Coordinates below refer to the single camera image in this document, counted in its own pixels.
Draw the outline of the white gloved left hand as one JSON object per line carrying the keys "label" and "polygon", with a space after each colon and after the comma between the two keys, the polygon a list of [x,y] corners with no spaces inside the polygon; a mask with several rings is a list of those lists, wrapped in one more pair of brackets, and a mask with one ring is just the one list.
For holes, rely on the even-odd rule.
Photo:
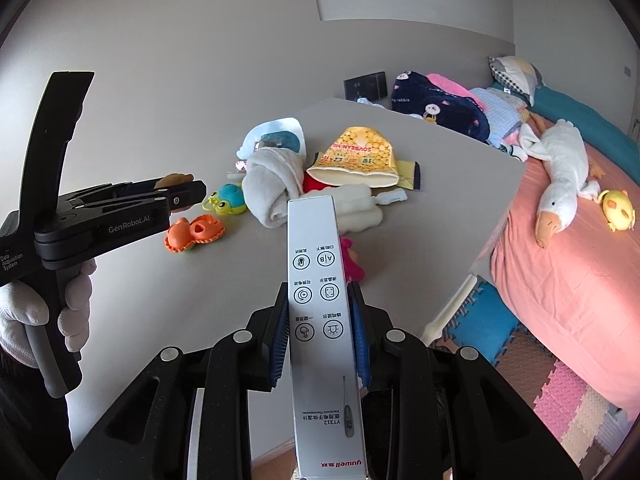
{"label": "white gloved left hand", "polygon": [[[66,285],[66,307],[58,315],[58,331],[69,352],[79,352],[89,338],[91,275],[96,260],[84,262],[79,274]],[[15,361],[37,368],[26,326],[43,326],[50,312],[44,299],[30,286],[14,281],[1,287],[1,348]]]}

